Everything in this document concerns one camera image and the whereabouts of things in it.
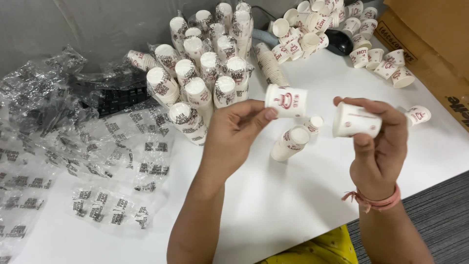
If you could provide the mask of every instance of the white desk surface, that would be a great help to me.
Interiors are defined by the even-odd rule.
[[[373,47],[382,45],[373,38]],[[284,163],[269,153],[297,121],[280,119],[262,131],[247,162],[226,183],[215,263],[254,263],[358,218],[357,204],[340,200],[355,188],[348,173],[354,151],[352,139],[332,137],[334,96],[366,97],[405,109],[422,105],[431,111],[430,121],[410,129],[408,156],[398,179],[403,198],[469,170],[469,133],[420,81],[394,89],[390,80],[354,69],[349,57],[327,50],[282,67],[292,87],[309,90],[308,114],[320,114],[325,126],[315,144]],[[250,97],[263,100],[266,86],[256,70]],[[166,263],[169,234],[201,154],[202,148],[176,136],[164,184],[168,200],[154,218],[153,231],[142,238],[112,236],[67,215],[64,200],[78,179],[60,175],[14,264]]]

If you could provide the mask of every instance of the gray wall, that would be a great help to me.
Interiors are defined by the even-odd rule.
[[[0,77],[39,56],[70,44],[90,60],[85,71],[121,59],[126,51],[147,51],[147,42],[171,43],[169,21],[181,9],[189,18],[214,11],[219,0],[3,0],[0,7]],[[301,0],[246,0],[276,17]],[[227,0],[233,7],[236,0]],[[268,16],[253,10],[255,27]]]

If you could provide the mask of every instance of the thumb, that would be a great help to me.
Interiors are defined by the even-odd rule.
[[[355,162],[368,168],[371,172],[379,172],[375,161],[375,142],[367,134],[353,136],[355,149]]]
[[[257,135],[266,127],[270,121],[277,117],[277,110],[274,108],[266,108],[255,115],[248,123],[248,125],[242,130],[243,136],[247,137],[251,141],[256,139]]]

